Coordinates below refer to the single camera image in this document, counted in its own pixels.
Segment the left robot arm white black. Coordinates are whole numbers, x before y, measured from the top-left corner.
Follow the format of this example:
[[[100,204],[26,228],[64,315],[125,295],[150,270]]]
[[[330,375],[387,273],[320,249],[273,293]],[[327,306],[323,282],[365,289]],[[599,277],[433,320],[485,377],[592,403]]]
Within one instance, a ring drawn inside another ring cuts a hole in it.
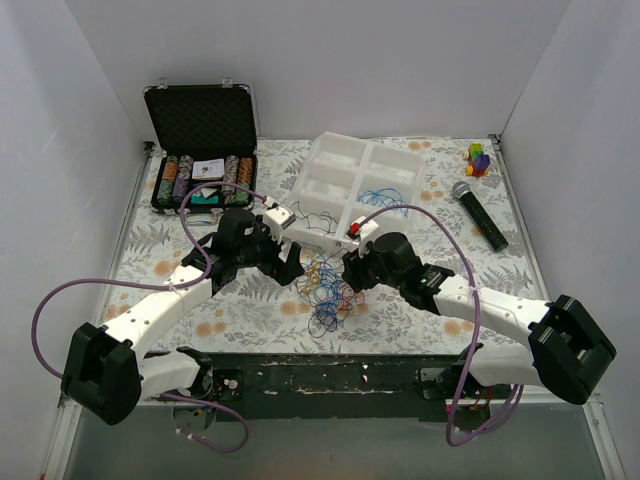
[[[108,425],[124,420],[138,402],[178,392],[204,399],[213,388],[213,364],[190,347],[156,355],[151,347],[195,307],[209,301],[242,269],[257,268],[279,285],[300,277],[301,247],[280,257],[294,213],[276,206],[261,215],[233,208],[215,232],[202,237],[161,291],[100,327],[84,324],[73,334],[62,375],[63,394]]]

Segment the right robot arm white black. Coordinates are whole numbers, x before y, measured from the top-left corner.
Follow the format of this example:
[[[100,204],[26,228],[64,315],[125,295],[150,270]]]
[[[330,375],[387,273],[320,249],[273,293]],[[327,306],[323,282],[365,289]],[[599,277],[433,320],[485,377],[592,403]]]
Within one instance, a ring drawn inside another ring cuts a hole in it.
[[[473,289],[452,270],[423,262],[407,237],[386,233],[342,257],[345,282],[356,292],[384,285],[412,307],[480,325],[512,340],[486,343],[452,373],[454,389],[475,397],[486,387],[544,387],[574,405],[584,404],[617,355],[616,348],[573,297],[531,300],[489,288]]]

